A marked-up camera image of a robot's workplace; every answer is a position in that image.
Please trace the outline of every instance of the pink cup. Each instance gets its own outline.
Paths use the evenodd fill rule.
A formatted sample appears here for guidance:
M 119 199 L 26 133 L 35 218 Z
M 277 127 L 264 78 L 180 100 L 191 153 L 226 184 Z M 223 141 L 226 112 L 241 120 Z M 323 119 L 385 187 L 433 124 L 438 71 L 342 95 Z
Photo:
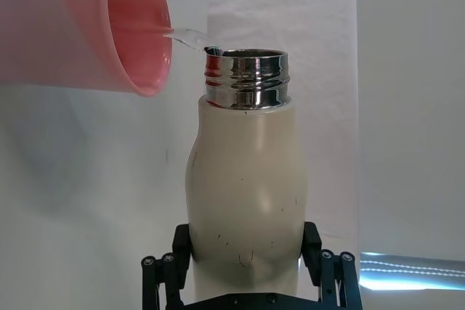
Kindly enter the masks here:
M 166 0 L 0 0 L 0 83 L 152 96 L 168 77 L 170 27 Z

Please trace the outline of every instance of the stainless steel bottle neck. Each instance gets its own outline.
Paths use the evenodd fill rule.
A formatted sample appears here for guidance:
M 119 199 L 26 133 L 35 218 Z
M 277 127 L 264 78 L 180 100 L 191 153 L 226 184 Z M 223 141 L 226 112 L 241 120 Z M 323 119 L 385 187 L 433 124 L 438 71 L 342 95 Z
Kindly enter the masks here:
M 259 110 L 289 102 L 288 55 L 263 49 L 206 48 L 206 100 L 235 110 Z

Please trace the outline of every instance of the bolt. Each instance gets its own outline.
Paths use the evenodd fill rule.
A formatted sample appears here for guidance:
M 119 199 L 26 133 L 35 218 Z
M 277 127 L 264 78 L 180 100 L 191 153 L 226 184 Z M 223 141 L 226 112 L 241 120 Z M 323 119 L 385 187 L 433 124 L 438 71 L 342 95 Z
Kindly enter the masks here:
M 174 256 L 171 254 L 167 254 L 166 256 L 163 257 L 163 261 L 169 263 L 170 261 L 174 260 Z
M 271 304 L 274 304 L 274 303 L 276 303 L 276 301 L 277 301 L 278 299 L 276 298 L 276 294 L 270 293 L 270 294 L 267 294 L 267 300 L 268 300 Z
M 146 266 L 152 265 L 153 262 L 154 262 L 153 258 L 144 259 L 144 265 L 146 265 Z
M 342 259 L 344 259 L 345 261 L 352 261 L 353 257 L 348 254 L 348 253 L 344 253 L 342 256 Z

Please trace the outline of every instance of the white backdrop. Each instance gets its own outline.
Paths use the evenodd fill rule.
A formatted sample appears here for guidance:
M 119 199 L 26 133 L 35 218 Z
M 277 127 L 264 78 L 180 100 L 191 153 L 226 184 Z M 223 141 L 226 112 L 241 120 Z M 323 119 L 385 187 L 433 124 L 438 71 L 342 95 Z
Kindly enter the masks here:
M 209 33 L 231 47 L 289 53 L 310 165 L 307 219 L 327 248 L 357 253 L 355 0 L 211 0 Z M 301 276 L 308 296 L 310 279 Z
M 465 260 L 464 0 L 357 0 L 361 247 Z M 462 309 L 465 292 L 367 292 L 370 309 Z
M 355 0 L 168 0 L 174 26 L 289 52 L 309 170 L 307 218 L 357 252 Z M 186 222 L 184 170 L 203 57 L 176 45 L 152 99 L 0 88 L 0 308 L 139 309 L 140 259 Z M 311 296 L 303 274 L 299 293 Z M 192 284 L 184 292 L 192 299 Z

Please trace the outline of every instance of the white bottle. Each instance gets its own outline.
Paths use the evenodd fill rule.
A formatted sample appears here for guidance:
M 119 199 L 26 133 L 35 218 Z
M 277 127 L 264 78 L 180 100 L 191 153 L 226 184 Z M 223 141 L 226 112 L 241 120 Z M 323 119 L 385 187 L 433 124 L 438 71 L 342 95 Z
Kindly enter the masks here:
M 296 292 L 307 169 L 288 80 L 284 52 L 207 54 L 186 170 L 198 300 Z

